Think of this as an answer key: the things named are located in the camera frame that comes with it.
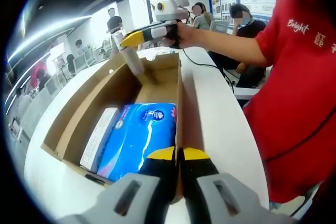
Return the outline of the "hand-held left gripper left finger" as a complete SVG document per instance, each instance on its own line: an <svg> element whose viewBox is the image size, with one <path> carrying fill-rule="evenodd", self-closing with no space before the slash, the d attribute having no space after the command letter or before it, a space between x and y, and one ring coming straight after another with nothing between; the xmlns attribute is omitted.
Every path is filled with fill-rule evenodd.
<svg viewBox="0 0 336 224"><path fill-rule="evenodd" d="M60 223L164 223L175 191L175 148L167 147L148 155L138 173L107 187L93 207Z"/></svg>

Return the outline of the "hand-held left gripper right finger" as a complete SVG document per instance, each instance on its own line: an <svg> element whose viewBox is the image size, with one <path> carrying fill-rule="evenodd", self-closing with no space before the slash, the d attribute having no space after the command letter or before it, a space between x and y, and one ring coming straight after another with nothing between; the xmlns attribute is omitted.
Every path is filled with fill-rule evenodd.
<svg viewBox="0 0 336 224"><path fill-rule="evenodd" d="M228 173L219 173L202 150L180 149L183 196L191 223L293 223L264 208L258 195Z"/></svg>

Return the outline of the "person's right hand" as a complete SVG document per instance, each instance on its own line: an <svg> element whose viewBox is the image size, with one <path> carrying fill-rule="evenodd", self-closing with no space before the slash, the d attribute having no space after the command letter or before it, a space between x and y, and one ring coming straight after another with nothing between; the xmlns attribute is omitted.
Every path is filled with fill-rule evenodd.
<svg viewBox="0 0 336 224"><path fill-rule="evenodd" d="M197 46L198 30L189 25L177 22L174 25L167 26L166 32L166 35L160 41L164 46L174 49Z"/></svg>

